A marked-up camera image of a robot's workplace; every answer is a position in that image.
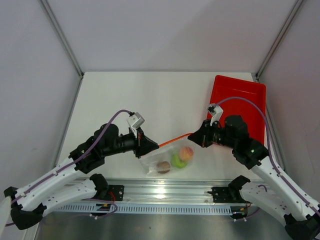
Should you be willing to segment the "clear zip top bag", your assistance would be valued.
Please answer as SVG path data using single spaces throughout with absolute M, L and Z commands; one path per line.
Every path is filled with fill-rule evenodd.
M 148 153 L 147 155 L 143 156 L 139 159 L 139 163 L 142 166 L 143 170 L 148 176 L 160 176 L 160 175 L 172 175 L 175 173 L 183 172 L 189 169 L 194 162 L 194 156 L 196 151 L 196 145 L 188 140 L 188 136 L 190 133 L 181 135 L 174 139 L 171 139 L 167 142 L 164 142 L 159 145 L 159 149 Z M 179 169 L 175 168 L 171 165 L 171 157 L 172 155 L 179 155 L 180 148 L 182 147 L 191 147 L 193 149 L 193 158 L 187 162 L 187 166 Z M 156 170 L 156 165 L 158 162 L 167 161 L 171 165 L 171 169 L 168 173 L 160 174 Z

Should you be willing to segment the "peach fruit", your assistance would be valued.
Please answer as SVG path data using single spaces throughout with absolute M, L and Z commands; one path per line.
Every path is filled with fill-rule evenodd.
M 179 158 L 183 162 L 189 162 L 194 155 L 194 150 L 189 146 L 184 146 L 179 150 Z

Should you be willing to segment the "brown kiwi fruit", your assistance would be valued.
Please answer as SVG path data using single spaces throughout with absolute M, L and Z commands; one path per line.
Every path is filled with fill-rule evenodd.
M 171 170 L 171 165 L 168 161 L 160 161 L 156 164 L 156 171 L 159 174 L 166 174 Z

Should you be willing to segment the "green apple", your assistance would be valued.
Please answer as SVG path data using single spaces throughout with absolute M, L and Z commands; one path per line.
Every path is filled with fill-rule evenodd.
M 188 163 L 185 162 L 185 161 L 182 161 L 179 157 L 178 154 L 173 154 L 171 156 L 171 165 L 174 167 L 174 168 L 177 168 L 177 169 L 183 169 L 185 168 Z

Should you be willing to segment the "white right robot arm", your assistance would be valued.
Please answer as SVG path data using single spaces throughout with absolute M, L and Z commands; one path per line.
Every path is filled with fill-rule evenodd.
M 270 188 L 259 188 L 245 176 L 238 176 L 228 185 L 228 196 L 234 202 L 253 203 L 278 220 L 293 240 L 314 240 L 320 233 L 320 204 L 303 191 L 277 163 L 259 141 L 250 137 L 248 126 L 239 115 L 217 121 L 202 122 L 188 139 L 202 148 L 212 144 L 229 147 L 235 159 L 259 176 Z

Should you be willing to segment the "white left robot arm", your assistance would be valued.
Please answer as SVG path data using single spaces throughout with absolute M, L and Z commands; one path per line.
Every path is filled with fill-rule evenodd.
M 95 173 L 79 184 L 67 187 L 67 183 L 85 176 L 105 164 L 105 158 L 132 151 L 140 158 L 159 145 L 145 136 L 139 127 L 127 134 L 119 133 L 115 124 L 104 124 L 69 156 L 38 180 L 21 188 L 8 187 L 5 197 L 11 198 L 12 225 L 26 230 L 38 224 L 53 210 L 69 203 L 108 196 L 109 184 L 100 173 Z

